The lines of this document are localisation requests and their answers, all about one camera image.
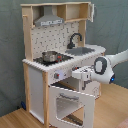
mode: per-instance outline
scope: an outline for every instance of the faucet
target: faucet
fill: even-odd
[[[80,33],[74,33],[71,38],[70,38],[70,43],[67,45],[68,49],[72,49],[73,47],[75,47],[75,44],[73,44],[72,39],[75,35],[79,35],[80,36],[80,41],[82,41],[82,35]]]

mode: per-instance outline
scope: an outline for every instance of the wall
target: wall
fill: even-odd
[[[0,116],[25,101],[22,59],[24,55],[21,3],[53,2],[51,0],[0,1]],[[86,43],[115,54],[128,48],[128,0],[91,0],[97,8],[94,23],[87,22]],[[128,62],[118,65],[116,84],[128,88]]]

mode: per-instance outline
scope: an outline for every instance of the sink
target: sink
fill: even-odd
[[[82,56],[85,54],[88,54],[90,52],[94,52],[94,49],[91,48],[86,48],[86,47],[78,47],[78,48],[73,48],[73,49],[68,49],[65,51],[65,53],[75,55],[75,56]]]

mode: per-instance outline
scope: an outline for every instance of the wooden floor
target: wooden floor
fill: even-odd
[[[82,109],[76,111],[73,115],[82,119],[82,111]],[[95,103],[93,128],[115,128],[126,118],[128,118],[128,89],[114,84],[102,85],[102,96]],[[0,128],[44,128],[44,126],[31,114],[19,109],[1,117]]]
[[[44,128],[44,126],[31,114],[19,109],[1,117],[0,128]]]

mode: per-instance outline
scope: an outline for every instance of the backsplash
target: backsplash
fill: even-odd
[[[70,37],[78,33],[79,22],[35,27],[31,31],[33,58],[41,57],[42,52],[49,50],[66,50]],[[78,46],[78,36],[73,38]]]

